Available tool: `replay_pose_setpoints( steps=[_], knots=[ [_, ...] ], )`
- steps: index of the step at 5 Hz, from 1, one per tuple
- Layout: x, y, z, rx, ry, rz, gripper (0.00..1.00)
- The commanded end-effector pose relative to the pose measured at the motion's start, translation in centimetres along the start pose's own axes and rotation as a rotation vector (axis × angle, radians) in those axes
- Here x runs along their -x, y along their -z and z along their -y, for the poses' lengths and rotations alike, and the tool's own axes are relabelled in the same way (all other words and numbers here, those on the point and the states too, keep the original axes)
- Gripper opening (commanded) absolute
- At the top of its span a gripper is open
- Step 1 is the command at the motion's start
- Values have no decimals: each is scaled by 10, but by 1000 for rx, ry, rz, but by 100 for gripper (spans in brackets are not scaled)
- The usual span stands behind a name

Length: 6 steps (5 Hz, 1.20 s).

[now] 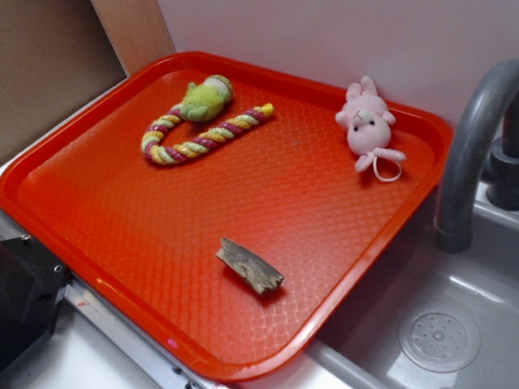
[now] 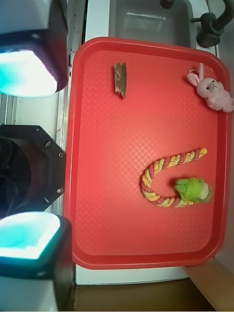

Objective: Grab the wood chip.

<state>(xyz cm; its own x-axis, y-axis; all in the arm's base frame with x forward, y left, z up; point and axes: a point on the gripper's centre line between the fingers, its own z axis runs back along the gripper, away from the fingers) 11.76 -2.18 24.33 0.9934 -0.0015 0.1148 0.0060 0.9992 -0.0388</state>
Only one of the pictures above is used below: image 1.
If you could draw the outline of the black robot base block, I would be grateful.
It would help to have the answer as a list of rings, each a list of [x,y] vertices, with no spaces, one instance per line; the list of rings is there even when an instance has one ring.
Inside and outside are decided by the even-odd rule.
[[[36,238],[1,241],[1,375],[50,339],[70,280],[66,264]]]

